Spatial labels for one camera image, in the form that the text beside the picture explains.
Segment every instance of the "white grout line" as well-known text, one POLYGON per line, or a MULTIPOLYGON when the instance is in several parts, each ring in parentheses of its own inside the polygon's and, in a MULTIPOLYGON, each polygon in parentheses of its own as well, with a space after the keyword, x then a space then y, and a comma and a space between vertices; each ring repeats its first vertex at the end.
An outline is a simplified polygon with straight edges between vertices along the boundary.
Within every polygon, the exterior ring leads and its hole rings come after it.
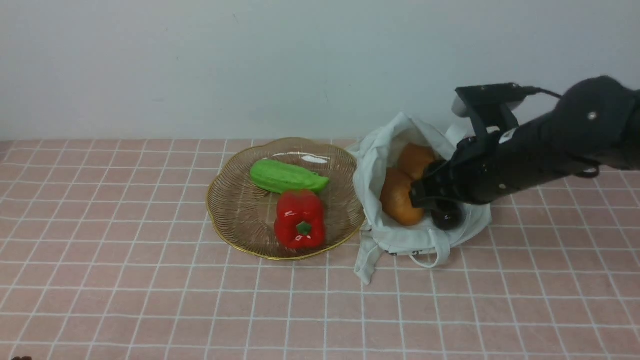
MULTIPOLYGON (((539 188, 538 188, 538 193, 539 193, 540 197, 542 198, 542 203, 544 205, 546 205, 547 201, 545 200, 545 196, 544 196, 544 194, 542 194, 542 191, 540 191, 539 188)), ((576 203, 576 207, 575 208, 578 209, 578 212, 580 213, 580 217, 581 217, 582 221, 586 224, 586 221, 585 221, 584 217, 582 216, 582 212, 580 211, 580 207, 577 205, 578 202, 576 201, 575 197, 573 196, 573 192, 571 191, 571 189, 569 189, 569 194, 571 195, 571 197, 573 199, 573 202, 576 203)), ((607 357, 609 357, 609 353, 608 353, 607 349, 604 346, 605 345, 604 341, 602 341, 602 338, 600 337, 600 333, 595 328, 595 321, 593 320, 593 315, 591 314, 591 310, 589 308, 589 304, 587 303, 587 300, 584 298, 584 295, 582 293, 582 288, 580 288, 580 283, 578 282, 578 277, 576 276, 575 272, 573 271, 573 264, 571 262, 571 259, 569 258, 569 255, 567 254, 566 248, 564 246, 564 242, 562 241, 559 232, 555 228, 555 222, 554 222, 553 216, 551 215, 551 212, 549 211, 548 208, 546 210, 546 214, 547 214, 547 216, 549 216, 549 219, 551 221, 551 225, 552 225, 552 227, 554 227, 554 230, 556 232, 556 236, 560 240, 560 247, 561 247, 562 252, 564 254, 564 258, 565 258, 565 260, 566 260, 566 262, 567 262, 567 264, 569 266, 569 269, 571 270, 573 281, 575 282, 576 288, 578 289, 578 294, 580 294, 580 297, 582 297, 582 304, 584 305, 584 308, 587 311, 587 315, 589 316, 589 321, 594 326, 593 331, 596 333, 596 336, 598 338, 598 341, 600 342, 600 346, 602 347, 602 350, 604 351, 605 354, 607 354, 607 357)), ((525 241, 527 242, 527 245, 528 245, 529 244, 529 240, 527 239, 527 234, 524 231, 524 229, 522 229, 522 232, 525 233, 524 234, 524 238, 525 238, 525 241)), ((538 269, 538 265, 535 262, 535 258, 533 257, 533 252, 531 251, 531 249, 529 249, 529 256, 531 257, 531 261, 533 261, 535 269, 538 269)), ((544 287, 544 285, 542 283, 542 279, 540 277, 540 273, 539 272, 538 272, 537 276, 538 276, 538 281, 540 282, 540 288, 542 289, 542 295, 545 297, 545 301, 547 302, 547 307, 548 307, 549 313, 551 314, 551 320, 553 321, 554 324, 556 324, 556 316, 555 316, 555 314, 553 312, 553 309, 551 308, 551 303, 549 301, 549 298, 547 297, 547 292, 546 292, 545 287, 544 287)), ((564 345, 564 340, 562 339, 562 336, 560 335, 560 331, 558 330, 556 325, 554 326, 554 328, 556 329, 556 332, 557 332, 557 335, 558 335, 558 339, 560 339, 560 345, 562 345, 564 352, 567 353, 565 345, 564 345)))
MULTIPOLYGON (((224 150, 225 151, 227 150, 227 141, 225 141, 224 150)), ((227 265, 229 264, 229 258, 230 257, 231 257, 231 246, 227 247, 227 258, 225 260, 225 267, 222 270, 222 279, 220 280, 220 289, 218 289, 218 298, 216 299, 216 309, 213 311, 214 320, 212 320, 212 322, 211 322, 211 330, 209 331, 209 339, 207 340, 207 347, 205 348, 205 352, 204 352, 204 358, 205 359, 209 358, 209 349, 212 348, 212 346, 211 346, 211 338, 213 337, 213 330, 216 327, 215 319, 217 319, 218 309, 220 308, 220 297, 222 295, 222 289, 223 289, 223 287, 225 285, 225 278, 227 276, 227 268, 228 268, 227 265)))
MULTIPOLYGON (((170 156, 169 156, 169 155, 167 155, 167 157, 166 157, 166 162, 165 162, 165 164, 164 164, 165 166, 166 166, 166 165, 167 165, 167 163, 169 162, 169 158, 170 158, 170 156)), ((163 169, 163 170, 161 171, 161 173, 160 173, 160 178, 158 179, 158 182, 160 182, 160 181, 162 180, 162 176, 164 175, 164 170, 165 170, 165 169, 163 169)), ((153 198, 156 196, 157 190, 158 190, 158 187, 156 187, 156 189, 154 189, 154 193, 153 193, 153 195, 151 196, 151 199, 153 199, 153 198)), ((147 216, 148 216, 148 214, 149 214, 149 209, 151 208, 151 205, 152 205, 152 204, 153 204, 153 202, 152 202, 152 201, 151 201, 151 202, 149 202, 149 206, 147 206, 147 210, 145 211, 145 216, 144 216, 142 219, 147 218, 147 216)), ((174 224, 175 224, 175 222, 174 222, 174 223, 172 223, 172 224, 171 224, 171 226, 170 226, 170 228, 169 228, 169 233, 167 234, 167 239, 168 239, 168 237, 169 237, 169 236, 171 236, 171 230, 173 229, 173 225, 174 225, 174 224)), ((140 231, 141 231, 141 230, 142 230, 142 226, 140 226, 140 228, 138 228, 138 234, 137 234, 137 235, 136 235, 136 237, 135 237, 136 239, 140 236, 140 231)), ((167 245, 168 245, 168 242, 166 242, 166 243, 164 244, 163 249, 162 249, 162 251, 160 252, 160 260, 159 260, 160 262, 162 262, 162 259, 164 258, 164 253, 166 252, 166 247, 167 247, 167 245)), ((145 298, 145 304, 142 306, 142 312, 141 312, 141 314, 144 314, 144 313, 145 313, 145 311, 147 310, 147 306, 148 306, 148 304, 149 304, 149 298, 151 297, 151 291, 152 291, 152 290, 153 290, 153 288, 154 288, 154 283, 156 282, 156 278, 157 278, 157 275, 158 275, 158 272, 159 272, 159 271, 160 271, 160 266, 158 266, 158 267, 156 268, 156 270, 155 270, 155 272, 154 272, 154 275, 153 275, 153 277, 151 278, 151 282, 149 283, 149 289, 147 290, 147 296, 146 296, 146 298, 145 298)), ((131 342, 129 343, 129 345, 130 345, 130 346, 129 346, 129 349, 128 349, 128 351, 127 351, 127 357, 126 357, 127 359, 131 357, 131 350, 133 349, 133 345, 134 345, 134 343, 136 342, 136 338, 138 337, 138 331, 140 330, 140 323, 142 322, 142 319, 143 319, 143 318, 142 318, 142 316, 140 316, 140 318, 138 319, 138 323, 136 324, 136 329, 134 330, 133 335, 131 336, 131 342)))
MULTIPOLYGON (((522 337, 522 333, 520 332, 520 324, 518 323, 518 318, 516 317, 516 311, 515 311, 515 308, 513 307, 513 301, 511 300, 509 286, 507 285, 507 279, 506 277, 504 277, 504 272, 502 271, 502 261, 500 260, 500 256, 498 254, 498 246, 496 244, 495 238, 493 237, 493 232, 491 231, 491 228, 489 228, 489 236, 491 237, 491 242, 493 243, 493 253, 495 254, 495 259, 498 262, 498 269, 500 271, 502 285, 504 286, 507 302, 509 303, 509 310, 511 311, 511 317, 513 318, 516 332, 518 333, 518 340, 520 340, 520 346, 522 348, 522 351, 525 351, 526 348, 524 345, 524 339, 522 337)), ((528 359, 529 359, 529 356, 525 355, 525 360, 528 360, 528 359)))
MULTIPOLYGON (((196 161, 196 157, 193 157, 193 162, 191 163, 192 165, 195 163, 196 161)), ((191 180, 191 175, 193 174, 193 169, 191 169, 189 171, 189 176, 187 176, 187 181, 184 185, 184 187, 182 188, 182 197, 180 198, 180 200, 184 200, 184 196, 185 194, 187 194, 187 185, 190 180, 191 180)), ((180 213, 180 206, 178 206, 178 208, 175 210, 175 214, 173 216, 173 224, 175 224, 177 222, 178 219, 178 214, 180 213)), ((169 240, 169 238, 171 237, 171 231, 173 230, 173 225, 169 228, 169 234, 167 235, 167 240, 169 240)), ((200 240, 202 240, 202 234, 204 232, 204 226, 200 229, 200 240)), ((183 316, 181 316, 180 314, 182 313, 182 306, 184 305, 184 298, 187 295, 187 289, 189 287, 189 281, 191 280, 191 273, 193 272, 193 268, 195 267, 195 262, 196 262, 196 257, 198 256, 198 248, 200 247, 200 244, 198 244, 198 246, 196 247, 196 251, 193 253, 193 258, 191 259, 191 266, 189 268, 189 273, 187 275, 187 280, 184 283, 184 289, 182 289, 182 296, 180 297, 180 303, 178 305, 178 313, 175 315, 175 321, 173 322, 173 329, 171 330, 171 335, 169 336, 169 342, 167 343, 167 347, 166 350, 164 352, 164 358, 165 360, 169 360, 169 349, 171 349, 171 344, 173 343, 173 338, 175 336, 175 330, 178 328, 178 322, 180 321, 181 318, 184 318, 183 316)))

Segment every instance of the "bag handle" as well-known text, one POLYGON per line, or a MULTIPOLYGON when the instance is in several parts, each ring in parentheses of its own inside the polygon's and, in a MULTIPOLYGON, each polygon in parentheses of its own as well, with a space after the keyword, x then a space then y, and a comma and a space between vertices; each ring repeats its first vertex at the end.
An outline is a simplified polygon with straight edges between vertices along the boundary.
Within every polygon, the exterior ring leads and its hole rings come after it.
POLYGON ((409 255, 411 257, 411 260, 413 260, 414 263, 422 266, 423 268, 427 268, 427 269, 431 269, 431 268, 434 268, 436 266, 439 266, 439 265, 442 265, 442 264, 446 263, 447 260, 449 259, 449 256, 451 255, 451 244, 449 243, 449 240, 435 241, 433 246, 436 249, 436 259, 435 259, 434 262, 427 263, 427 262, 420 261, 420 260, 416 259, 414 255, 409 255))

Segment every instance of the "pink tile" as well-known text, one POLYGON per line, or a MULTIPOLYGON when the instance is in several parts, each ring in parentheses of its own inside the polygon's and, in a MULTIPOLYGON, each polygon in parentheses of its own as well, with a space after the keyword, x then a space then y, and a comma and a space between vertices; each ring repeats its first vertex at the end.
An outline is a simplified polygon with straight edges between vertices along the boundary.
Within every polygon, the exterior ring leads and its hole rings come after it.
POLYGON ((146 221, 173 221, 178 204, 151 203, 145 217, 146 221))
POLYGON ((138 166, 142 168, 163 168, 168 157, 169 154, 166 152, 144 152, 138 166))
POLYGON ((528 250, 498 248, 497 252, 504 270, 534 270, 528 250))
POLYGON ((62 200, 69 189, 68 184, 44 184, 38 194, 38 200, 62 200))
POLYGON ((151 201, 156 190, 155 185, 129 185, 127 191, 124 193, 122 201, 151 201))
POLYGON ((620 229, 594 227, 589 231, 599 249, 627 249, 629 247, 620 229))
POLYGON ((215 291, 187 291, 182 299, 180 316, 213 317, 217 301, 215 291))
POLYGON ((327 318, 341 320, 362 319, 362 297, 359 294, 329 293, 327 318))
POLYGON ((62 345, 54 347, 50 360, 85 359, 89 354, 89 345, 62 345))
POLYGON ((289 317, 289 294, 258 293, 255 298, 255 309, 253 312, 253 316, 255 318, 289 317))
POLYGON ((188 266, 160 266, 153 287, 155 289, 184 289, 188 277, 188 266))
POLYGON ((522 345, 515 326, 482 325, 480 328, 487 352, 521 352, 522 345))
POLYGON ((567 271, 569 263, 562 250, 531 250, 536 268, 542 271, 567 271))
POLYGON ((89 271, 89 265, 61 264, 49 286, 82 286, 87 271, 89 271))
MULTIPOLYGON (((294 290, 325 290, 325 273, 317 269, 297 268, 294 276, 294 290)), ((351 269, 329 268, 329 291, 360 291, 362 285, 351 269)))
POLYGON ((244 347, 249 333, 249 320, 216 319, 210 346, 244 347))
POLYGON ((121 272, 121 265, 93 265, 84 285, 89 288, 114 288, 121 272))
POLYGON ((224 292, 220 293, 217 317, 249 318, 253 307, 253 293, 224 292))
POLYGON ((29 164, 53 166, 56 164, 58 157, 60 156, 60 152, 60 150, 37 150, 31 158, 29 164))
POLYGON ((571 250, 566 255, 575 271, 602 271, 604 267, 595 250, 571 250))
MULTIPOLYGON (((598 332, 608 353, 621 355, 640 354, 640 342, 638 342, 638 338, 632 329, 601 327, 598 332)), ((599 343, 583 345, 585 347, 589 346, 589 349, 591 349, 591 347, 599 346, 599 343)))
POLYGON ((512 323, 513 314, 509 300, 505 298, 476 297, 478 322, 480 323, 512 323))
POLYGON ((0 315, 0 341, 17 341, 28 320, 28 315, 0 315))
POLYGON ((3 313, 32 313, 40 301, 42 292, 42 289, 11 289, 0 311, 3 313))
POLYGON ((125 265, 119 288, 147 289, 151 286, 156 268, 151 266, 125 265))
POLYGON ((589 312, 597 325, 630 325, 629 317, 618 299, 587 299, 589 312))
MULTIPOLYGON (((199 266, 193 268, 188 288, 192 290, 217 290, 221 287, 223 269, 219 266, 199 266)), ((235 279, 248 282, 249 274, 235 274, 235 279)))
POLYGON ((173 145, 173 140, 147 140, 145 144, 146 151, 169 151, 173 145))
POLYGON ((168 344, 174 323, 173 318, 142 318, 134 343, 139 345, 168 344))
POLYGON ((213 320, 208 319, 179 319, 173 335, 173 345, 206 346, 213 320))
POLYGON ((18 277, 18 286, 47 286, 56 266, 53 264, 27 264, 18 277))
POLYGON ((560 339, 552 326, 521 326, 520 335, 526 352, 564 353, 560 339))
POLYGON ((549 213, 556 226, 584 226, 582 217, 574 208, 549 208, 549 213))
POLYGON ((33 241, 8 240, 0 252, 0 261, 24 261, 26 262, 36 243, 33 241))
POLYGON ((284 347, 287 337, 286 320, 254 320, 249 338, 250 347, 284 347))
POLYGON ((102 315, 107 309, 112 290, 81 290, 72 314, 102 315))
POLYGON ((41 187, 42 184, 15 183, 5 196, 7 199, 31 200, 36 198, 41 187))
POLYGON ((103 243, 95 258, 96 263, 124 264, 129 255, 129 243, 103 243))
POLYGON ((640 298, 640 274, 612 274, 620 296, 640 298))
POLYGON ((593 242, 589 232, 585 228, 559 228, 558 234, 564 247, 568 248, 591 248, 593 242))
POLYGON ((585 297, 616 297, 607 274, 576 274, 575 277, 585 297))
POLYGON ((189 179, 188 169, 165 169, 160 177, 160 184, 185 185, 189 179))
POLYGON ((362 323, 328 322, 327 348, 362 348, 362 323))
POLYGON ((520 225, 518 213, 511 206, 493 207, 492 220, 494 225, 520 225))
POLYGON ((226 140, 201 140, 199 152, 223 152, 226 140))
POLYGON ((125 359, 129 347, 117 345, 95 345, 87 360, 125 359))
POLYGON ((70 316, 60 335, 61 342, 90 343, 100 326, 98 316, 70 316))
POLYGON ((119 140, 96 140, 93 142, 93 150, 115 150, 118 148, 119 140))
POLYGON ((511 299, 518 323, 552 323, 545 299, 511 299))
POLYGON ((582 208, 581 211, 588 226, 616 226, 609 209, 582 208))
POLYGON ((433 281, 438 295, 468 294, 470 291, 467 275, 464 272, 435 270, 433 281))
POLYGON ((440 328, 437 324, 404 323, 404 346, 408 350, 441 351, 440 328))
MULTIPOLYGON (((542 192, 542 196, 545 198, 547 206, 575 206, 573 197, 567 189, 540 189, 540 191, 542 192)), ((577 190, 574 190, 573 194, 578 198, 576 191, 577 190)))
POLYGON ((62 261, 65 263, 90 263, 98 252, 99 246, 100 244, 97 242, 72 242, 62 261))
POLYGON ((602 346, 593 328, 559 327, 558 332, 566 351, 573 354, 603 354, 602 346))
POLYGON ((474 295, 505 295, 504 281, 499 272, 470 272, 469 282, 474 295))
POLYGON ((323 293, 293 293, 291 297, 291 318, 324 318, 325 296, 323 293))
POLYGON ((162 243, 135 243, 131 255, 130 264, 158 264, 164 250, 162 243))
POLYGON ((205 229, 211 227, 210 224, 174 222, 169 239, 170 241, 198 242, 204 225, 206 225, 205 229))
POLYGON ((118 150, 139 151, 145 148, 146 140, 121 140, 118 150))
POLYGON ((71 310, 71 305, 76 299, 77 292, 75 289, 47 289, 40 301, 37 312, 67 314, 71 310))
POLYGON ((510 272, 504 274, 510 295, 541 296, 542 290, 536 274, 510 272))
POLYGON ((136 167, 142 153, 132 151, 118 151, 113 157, 112 167, 136 167))
POLYGON ((438 296, 438 313, 442 322, 476 322, 470 297, 438 296))
POLYGON ((143 222, 138 233, 137 241, 162 242, 166 241, 171 223, 143 222))
POLYGON ((45 241, 39 243, 31 261, 34 263, 57 263, 62 258, 62 254, 67 249, 65 241, 45 241))
POLYGON ((51 343, 58 338, 64 322, 65 318, 62 316, 34 315, 20 340, 51 343))
POLYGON ((27 167, 24 169, 19 181, 44 183, 49 178, 52 169, 52 167, 27 167))
POLYGON ((107 314, 138 316, 142 314, 146 298, 146 291, 116 290, 107 314))
POLYGON ((323 348, 324 322, 295 320, 289 324, 289 348, 323 348))
POLYGON ((105 241, 134 241, 140 228, 139 222, 112 222, 105 241))
POLYGON ((397 295, 364 295, 364 316, 366 320, 399 319, 397 295))
POLYGON ((600 190, 597 189, 573 189, 573 196, 580 207, 584 206, 606 206, 600 190))
MULTIPOLYGON (((135 335, 137 324, 138 319, 136 318, 107 316, 100 327, 96 341, 128 345, 135 335)), ((113 359, 113 357, 103 357, 103 359, 113 359)))
POLYGON ((83 165, 86 167, 109 167, 113 154, 113 151, 91 150, 83 165))
POLYGON ((154 202, 180 202, 184 193, 183 185, 158 185, 154 202))
POLYGON ((493 249, 464 248, 463 254, 469 270, 498 270, 498 259, 493 249))
POLYGON ((447 351, 482 351, 475 325, 443 325, 442 337, 447 351))
POLYGON ((640 210, 638 209, 624 209, 614 208, 612 209, 618 223, 623 227, 634 227, 637 225, 637 219, 640 218, 640 210))

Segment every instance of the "pink tile countertop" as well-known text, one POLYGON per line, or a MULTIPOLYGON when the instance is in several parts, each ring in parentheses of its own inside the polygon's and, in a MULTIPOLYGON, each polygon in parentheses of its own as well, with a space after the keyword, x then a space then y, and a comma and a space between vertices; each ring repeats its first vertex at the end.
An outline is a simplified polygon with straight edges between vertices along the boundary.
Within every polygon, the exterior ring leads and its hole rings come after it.
POLYGON ((207 185, 259 142, 0 143, 0 359, 640 359, 640 174, 502 200, 447 266, 362 286, 357 238, 275 263, 213 231, 207 185))

